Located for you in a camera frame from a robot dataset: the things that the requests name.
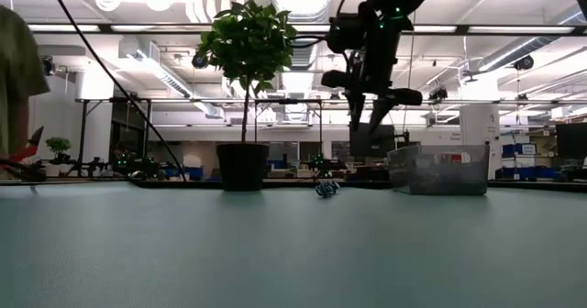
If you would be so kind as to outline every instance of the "table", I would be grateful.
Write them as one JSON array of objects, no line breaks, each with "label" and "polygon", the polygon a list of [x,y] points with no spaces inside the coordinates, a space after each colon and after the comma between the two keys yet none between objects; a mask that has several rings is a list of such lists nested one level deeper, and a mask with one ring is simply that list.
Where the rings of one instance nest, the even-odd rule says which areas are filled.
[{"label": "table", "polygon": [[585,307],[587,197],[0,187],[0,307]]}]

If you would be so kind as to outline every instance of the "clear plastic bin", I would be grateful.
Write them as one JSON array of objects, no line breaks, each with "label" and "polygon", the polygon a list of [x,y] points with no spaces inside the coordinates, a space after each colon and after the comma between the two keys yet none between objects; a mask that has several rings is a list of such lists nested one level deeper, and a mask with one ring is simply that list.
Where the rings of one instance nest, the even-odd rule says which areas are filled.
[{"label": "clear plastic bin", "polygon": [[419,195],[487,193],[489,146],[411,146],[387,153],[393,189]]}]

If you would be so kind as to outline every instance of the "ceiling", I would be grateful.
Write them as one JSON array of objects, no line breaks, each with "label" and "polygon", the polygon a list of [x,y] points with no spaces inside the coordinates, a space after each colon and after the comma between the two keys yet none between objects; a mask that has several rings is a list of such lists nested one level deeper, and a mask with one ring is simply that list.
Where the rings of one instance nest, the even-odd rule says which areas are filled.
[{"label": "ceiling", "polygon": [[[79,23],[189,23],[185,3],[177,1],[164,11],[154,11],[145,2],[134,0],[123,2],[116,10],[106,12],[96,6],[95,0],[64,0]],[[267,5],[271,0],[257,0]],[[341,0],[331,0],[328,13],[336,13]],[[357,9],[363,0],[347,0],[343,12]],[[199,0],[202,11],[212,0]],[[214,9],[222,7],[221,0],[214,2]],[[11,6],[11,0],[0,0],[0,4]],[[55,0],[12,0],[12,6],[29,23],[64,23],[66,17]],[[415,24],[467,24],[467,25],[553,25],[560,21],[561,14],[577,6],[575,0],[426,0],[411,18]],[[132,60],[119,58],[118,47],[122,36],[89,35],[90,41],[113,70],[121,82],[142,96],[172,96],[166,86],[153,73],[133,65]],[[83,45],[74,35],[37,35],[39,45]],[[213,68],[197,70],[191,65],[191,58],[199,43],[197,34],[185,35],[141,35],[143,42],[154,42],[161,49],[161,62],[183,81],[197,89],[203,97],[227,97],[220,89],[222,72]],[[456,37],[456,36],[415,36],[403,35],[397,50],[398,64],[393,69],[395,87],[410,87],[428,93],[439,85],[446,86],[449,96],[459,99],[466,82],[459,76],[457,67],[466,64],[466,59],[486,58],[517,37]],[[555,42],[531,53],[535,66],[530,71],[517,73],[503,67],[487,75],[498,82],[500,97],[513,99],[523,91],[532,92],[545,84],[552,88],[543,89],[533,99],[572,99],[587,93],[587,79],[578,75],[570,83],[558,84],[561,78],[584,70],[587,61],[587,37],[560,38]],[[78,62],[63,57],[59,65],[79,69]],[[320,85],[321,73],[344,66],[342,58],[333,56],[326,44],[317,49],[317,59],[311,73],[314,74],[308,96],[328,98],[330,91]]]}]

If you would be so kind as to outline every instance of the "monitor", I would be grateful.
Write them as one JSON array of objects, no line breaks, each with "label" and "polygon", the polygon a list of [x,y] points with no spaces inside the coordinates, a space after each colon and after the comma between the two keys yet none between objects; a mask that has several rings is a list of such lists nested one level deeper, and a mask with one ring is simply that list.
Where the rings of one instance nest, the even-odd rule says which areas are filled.
[{"label": "monitor", "polygon": [[385,158],[395,150],[395,130],[390,125],[379,125],[369,135],[369,124],[360,123],[356,131],[350,131],[350,155],[353,157]]},{"label": "monitor", "polygon": [[587,123],[557,125],[557,146],[562,158],[587,157]]}]

